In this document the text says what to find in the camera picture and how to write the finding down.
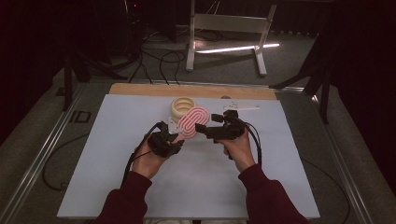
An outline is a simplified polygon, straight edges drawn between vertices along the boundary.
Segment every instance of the person's left hand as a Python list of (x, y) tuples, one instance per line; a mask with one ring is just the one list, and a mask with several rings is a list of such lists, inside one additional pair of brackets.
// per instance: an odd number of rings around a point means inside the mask
[(161, 165), (168, 159), (160, 157), (151, 152), (148, 140), (139, 148), (134, 156), (135, 160), (132, 165), (132, 171), (145, 176), (148, 179), (154, 177), (160, 170)]

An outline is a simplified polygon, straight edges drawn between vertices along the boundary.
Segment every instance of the light strip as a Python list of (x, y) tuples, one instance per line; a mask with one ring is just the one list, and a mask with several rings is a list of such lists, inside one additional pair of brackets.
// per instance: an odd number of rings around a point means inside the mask
[[(278, 47), (279, 44), (267, 44), (263, 45), (263, 48), (274, 48)], [(243, 50), (243, 49), (254, 49), (255, 46), (246, 46), (246, 47), (239, 47), (239, 48), (229, 48), (229, 49), (208, 49), (208, 50), (199, 50), (196, 51), (197, 53), (219, 53), (219, 52), (228, 52), (228, 51), (236, 51), (236, 50)]]

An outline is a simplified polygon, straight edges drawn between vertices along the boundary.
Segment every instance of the maroon sleeve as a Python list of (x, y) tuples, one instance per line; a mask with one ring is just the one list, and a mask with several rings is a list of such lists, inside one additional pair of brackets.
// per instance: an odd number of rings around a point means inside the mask
[(247, 214), (251, 224), (309, 223), (291, 202), (277, 180), (269, 180), (260, 165), (247, 168), (239, 176), (247, 188)]
[(107, 195), (103, 210), (93, 223), (143, 223), (143, 216), (148, 210), (145, 195), (150, 186), (149, 179), (129, 172), (123, 186)]

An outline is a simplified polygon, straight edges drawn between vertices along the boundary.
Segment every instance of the hand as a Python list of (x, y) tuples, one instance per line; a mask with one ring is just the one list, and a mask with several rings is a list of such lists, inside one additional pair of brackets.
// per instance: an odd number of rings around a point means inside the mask
[(136, 151), (134, 155), (135, 161), (132, 165), (132, 171), (145, 176), (148, 179), (154, 177), (160, 170), (161, 165), (168, 159), (160, 157), (151, 152), (148, 140), (143, 143), (142, 147)]
[(224, 145), (224, 154), (231, 155), (235, 161), (236, 168), (239, 172), (245, 171), (248, 167), (256, 162), (253, 159), (250, 149), (250, 141), (248, 139), (248, 129), (234, 140), (216, 140)]

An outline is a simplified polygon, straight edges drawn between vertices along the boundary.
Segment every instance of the white metal stand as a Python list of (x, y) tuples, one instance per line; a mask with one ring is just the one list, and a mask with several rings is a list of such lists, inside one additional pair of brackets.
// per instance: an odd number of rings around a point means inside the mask
[(195, 29), (258, 33), (262, 34), (262, 37), (258, 46), (255, 47), (254, 52), (260, 75), (265, 77), (267, 71), (262, 57), (262, 46), (268, 36), (275, 10), (276, 5), (271, 5), (267, 18), (199, 14), (195, 13), (195, 0), (191, 0), (190, 44), (186, 70), (190, 72), (194, 66)]

